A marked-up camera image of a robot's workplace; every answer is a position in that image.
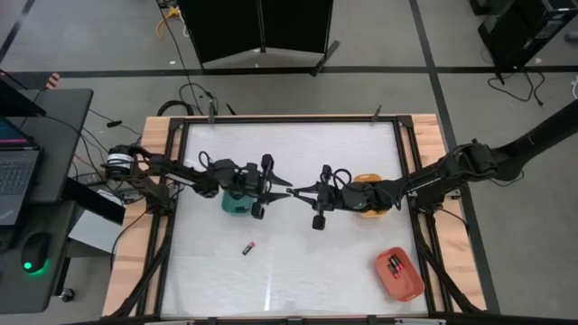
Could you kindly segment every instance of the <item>laptop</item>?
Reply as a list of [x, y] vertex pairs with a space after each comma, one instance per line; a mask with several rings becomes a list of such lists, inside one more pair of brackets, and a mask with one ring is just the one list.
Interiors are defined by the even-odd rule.
[[0, 117], [0, 227], [14, 226], [32, 187], [41, 148], [4, 117]]

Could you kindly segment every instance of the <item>gray floor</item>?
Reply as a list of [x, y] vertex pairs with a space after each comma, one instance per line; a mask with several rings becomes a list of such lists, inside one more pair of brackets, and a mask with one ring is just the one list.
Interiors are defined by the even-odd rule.
[[[0, 0], [0, 40], [19, 18], [23, 0]], [[487, 66], [476, 32], [481, 18], [463, 0], [418, 0], [437, 66]], [[36, 0], [0, 68], [8, 71], [180, 69], [168, 34], [158, 40], [160, 19], [153, 0]], [[199, 63], [182, 24], [171, 22], [188, 68]], [[568, 28], [578, 29], [578, 19]], [[424, 66], [424, 57], [407, 0], [336, 0], [331, 38], [341, 46], [331, 66]], [[578, 64], [578, 47], [559, 34], [538, 55], [542, 65]], [[318, 55], [270, 51], [248, 52], [207, 65], [211, 68], [306, 66]], [[522, 103], [488, 87], [484, 74], [440, 75], [443, 94], [458, 143], [477, 137], [500, 145], [525, 133], [572, 100], [575, 73], [546, 74], [539, 90], [545, 102]], [[92, 88], [92, 108], [142, 130], [147, 116], [178, 97], [183, 77], [63, 79], [60, 88]], [[436, 113], [426, 74], [321, 74], [194, 77], [239, 114]], [[525, 96], [521, 76], [506, 89]], [[179, 108], [173, 111], [182, 113]], [[105, 146], [131, 143], [135, 136], [89, 115], [86, 128]], [[557, 145], [529, 163], [526, 178], [508, 188], [490, 182], [471, 186], [474, 206], [503, 313], [578, 318], [578, 252], [573, 232], [578, 202], [572, 195], [577, 176], [578, 137]], [[79, 155], [86, 157], [83, 148]], [[98, 157], [91, 149], [91, 156]], [[82, 172], [89, 169], [79, 164]], [[546, 258], [551, 268], [545, 271]], [[94, 320], [102, 309], [108, 269], [106, 258], [84, 258], [71, 267], [68, 286], [75, 302], [54, 300], [43, 314], [0, 316], [1, 323], [56, 324]]]

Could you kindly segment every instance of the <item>orange container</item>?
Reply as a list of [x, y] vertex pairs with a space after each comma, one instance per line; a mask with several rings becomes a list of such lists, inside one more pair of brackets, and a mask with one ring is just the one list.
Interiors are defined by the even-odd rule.
[[[404, 268], [397, 272], [399, 278], [395, 278], [389, 270], [389, 257], [397, 256]], [[381, 283], [386, 287], [387, 293], [401, 302], [408, 302], [424, 293], [424, 281], [415, 270], [406, 252], [400, 247], [393, 247], [379, 254], [376, 258], [376, 270]]]
[[[371, 174], [357, 175], [357, 176], [355, 176], [355, 178], [353, 180], [358, 181], [358, 182], [381, 181], [381, 177], [377, 174], [371, 173]], [[381, 211], [371, 210], [368, 212], [361, 213], [361, 217], [362, 218], [378, 218], [381, 216], [385, 216], [385, 214], [387, 212], [388, 212], [388, 210], [381, 210]]]

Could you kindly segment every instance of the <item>white table surface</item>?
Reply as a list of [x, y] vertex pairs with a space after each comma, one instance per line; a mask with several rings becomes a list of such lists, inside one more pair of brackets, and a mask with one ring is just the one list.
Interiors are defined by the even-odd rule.
[[[193, 125], [185, 164], [202, 170], [203, 150], [240, 166], [270, 153], [275, 174], [294, 187], [314, 184], [324, 164], [353, 175], [402, 176], [390, 123]], [[406, 202], [381, 218], [327, 212], [318, 231], [315, 212], [297, 199], [272, 203], [263, 220], [231, 216], [221, 199], [222, 191], [209, 200], [191, 189], [179, 197], [164, 317], [427, 313], [423, 295], [410, 302], [389, 297], [374, 268], [379, 253], [393, 246], [417, 265]], [[255, 247], [242, 255], [251, 241]]]

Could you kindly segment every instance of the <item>computer mouse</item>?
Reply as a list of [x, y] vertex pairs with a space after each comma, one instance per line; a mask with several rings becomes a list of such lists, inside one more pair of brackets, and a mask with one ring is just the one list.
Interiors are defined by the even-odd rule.
[[34, 273], [44, 267], [48, 256], [48, 247], [51, 243], [51, 234], [36, 233], [24, 243], [22, 248], [22, 268], [27, 273]]

